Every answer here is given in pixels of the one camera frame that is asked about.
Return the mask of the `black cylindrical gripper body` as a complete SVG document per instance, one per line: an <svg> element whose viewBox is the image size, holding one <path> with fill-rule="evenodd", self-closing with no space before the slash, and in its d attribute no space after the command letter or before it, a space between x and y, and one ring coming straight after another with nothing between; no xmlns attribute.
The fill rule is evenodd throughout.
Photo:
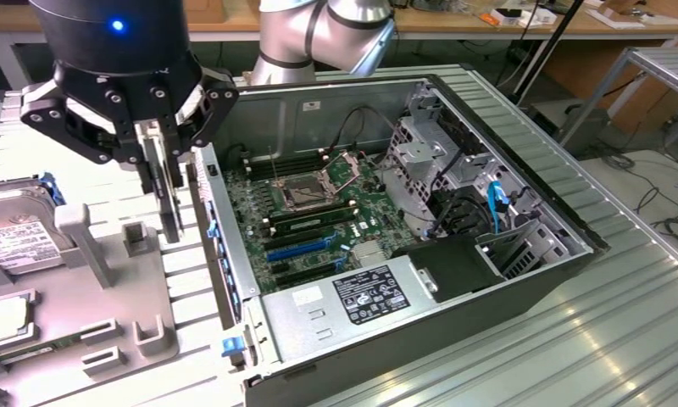
<svg viewBox="0 0 678 407"><path fill-rule="evenodd" d="M114 125L174 125L200 77L179 1L32 1L55 59L26 95L26 122L52 125L74 100Z"/></svg>

